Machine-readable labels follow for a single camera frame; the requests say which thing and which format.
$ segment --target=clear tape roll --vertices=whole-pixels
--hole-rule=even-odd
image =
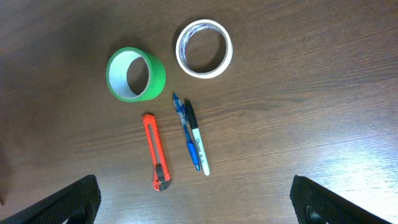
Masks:
[[[214,69],[213,71],[210,72],[205,72],[205,73],[198,73],[192,71],[187,63],[187,57],[185,55],[185,47],[187,46],[187,43],[189,39],[197,32],[203,30],[203,29],[213,29],[217,32],[219,32],[225,39],[226,43],[226,52],[223,61],[220,63],[220,65]],[[178,64],[180,64],[181,68],[184,70],[184,72],[188,73],[189,75],[197,78],[214,78],[218,76],[219,74],[223,73],[225,69],[228,67],[229,63],[231,62],[232,59],[232,53],[233,53],[233,48],[232,48],[232,42],[231,38],[229,38],[229,35],[225,28],[221,26],[219,23],[209,20],[209,19],[201,19],[195,22],[192,22],[184,30],[181,32],[180,36],[177,39],[177,44],[175,48],[175,54],[177,56],[177,61]]]

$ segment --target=tape roll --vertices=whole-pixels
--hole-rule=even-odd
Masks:
[[[188,66],[187,57],[185,55],[185,47],[187,46],[189,39],[196,32],[199,32],[203,29],[213,29],[219,32],[225,39],[226,52],[223,61],[216,69],[210,72],[198,73],[192,71]],[[232,48],[231,38],[229,38],[229,35],[225,30],[225,28],[221,26],[219,23],[211,21],[209,19],[201,19],[199,21],[192,22],[186,28],[184,28],[184,30],[181,32],[180,36],[177,39],[177,44],[175,48],[177,61],[180,64],[181,68],[189,75],[197,78],[214,78],[219,74],[223,73],[223,71],[225,71],[225,69],[228,67],[229,63],[231,62],[232,53],[233,53],[233,48]]]
[[[140,94],[131,91],[127,83],[127,70],[130,64],[142,57],[148,66],[148,82]],[[158,96],[166,83],[166,71],[162,62],[155,56],[134,47],[124,47],[115,52],[106,67],[106,81],[112,94],[124,102],[151,100]]]

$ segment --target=sharpie marker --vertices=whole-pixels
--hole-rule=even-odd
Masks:
[[[207,163],[205,149],[203,147],[203,142],[201,141],[200,131],[198,128],[198,122],[195,117],[195,113],[193,112],[191,102],[189,102],[189,100],[185,100],[184,105],[185,105],[185,110],[187,111],[187,116],[189,120],[189,125],[191,126],[193,138],[197,145],[197,151],[201,162],[201,168],[203,169],[205,175],[210,175],[209,164]]]

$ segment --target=blue pen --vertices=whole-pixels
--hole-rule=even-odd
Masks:
[[[174,107],[178,115],[180,115],[181,119],[181,125],[182,129],[184,130],[185,134],[185,139],[187,140],[187,147],[189,154],[191,155],[191,159],[193,162],[193,165],[195,165],[196,169],[198,172],[200,172],[200,165],[199,165],[199,158],[197,154],[197,150],[195,149],[195,145],[193,144],[191,140],[191,136],[189,135],[188,128],[187,128],[187,119],[186,119],[186,112],[185,112],[185,107],[184,104],[182,103],[181,100],[176,96],[175,93],[173,93],[173,102],[174,102]]]

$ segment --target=ballpoint pen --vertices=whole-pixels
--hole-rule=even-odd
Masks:
[[[181,126],[185,134],[185,139],[187,140],[187,147],[189,154],[191,155],[191,159],[193,162],[193,165],[195,165],[195,168],[197,169],[198,172],[200,172],[200,165],[199,165],[199,158],[197,154],[197,150],[195,149],[195,145],[193,144],[191,137],[188,132],[187,128],[187,120],[185,119],[186,113],[185,113],[185,107],[184,104],[179,100],[177,95],[173,93],[173,102],[174,102],[174,107],[178,115],[180,116],[181,119]]]
[[[184,105],[185,105],[185,109],[187,112],[189,125],[191,126],[193,140],[195,141],[195,143],[197,145],[199,159],[201,162],[201,168],[203,169],[203,172],[205,173],[205,175],[210,175],[209,164],[207,163],[205,148],[203,147],[203,142],[201,140],[199,126],[198,126],[197,118],[195,116],[195,112],[193,112],[193,107],[189,100],[185,100]]]

